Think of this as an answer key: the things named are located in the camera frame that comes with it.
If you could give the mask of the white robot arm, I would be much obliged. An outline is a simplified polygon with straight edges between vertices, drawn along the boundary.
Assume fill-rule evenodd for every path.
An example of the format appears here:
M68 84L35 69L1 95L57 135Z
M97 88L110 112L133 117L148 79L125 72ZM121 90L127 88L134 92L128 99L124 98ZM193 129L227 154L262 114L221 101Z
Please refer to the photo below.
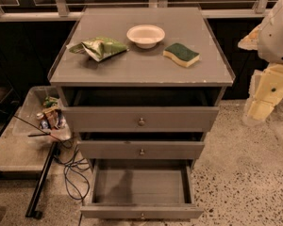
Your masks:
M268 62L263 71L254 70L249 86L242 120L247 125L258 125L270 116L283 100L283 0L278 0L269 14L238 47L257 50Z

